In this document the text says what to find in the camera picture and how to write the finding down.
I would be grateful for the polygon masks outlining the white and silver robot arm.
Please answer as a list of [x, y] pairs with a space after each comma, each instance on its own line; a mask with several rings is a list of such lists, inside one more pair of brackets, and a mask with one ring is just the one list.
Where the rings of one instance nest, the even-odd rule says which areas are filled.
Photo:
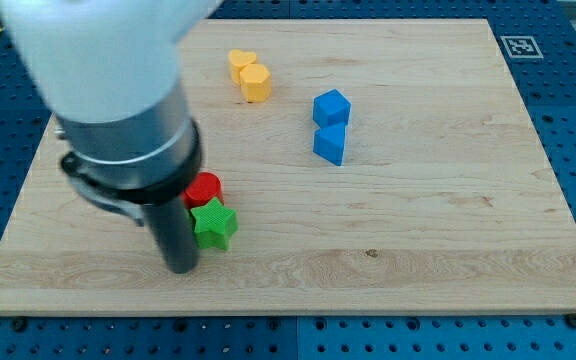
[[202, 163], [177, 45], [213, 0], [0, 0], [0, 18], [69, 152], [61, 167], [95, 206], [150, 229], [169, 270], [199, 260], [181, 193]]

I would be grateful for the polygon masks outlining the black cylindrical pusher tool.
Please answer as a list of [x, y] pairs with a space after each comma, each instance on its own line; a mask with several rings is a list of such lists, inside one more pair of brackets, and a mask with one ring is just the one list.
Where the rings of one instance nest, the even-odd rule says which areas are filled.
[[183, 201], [175, 197], [144, 205], [142, 211], [167, 268], [176, 274], [192, 271], [199, 262], [199, 246]]

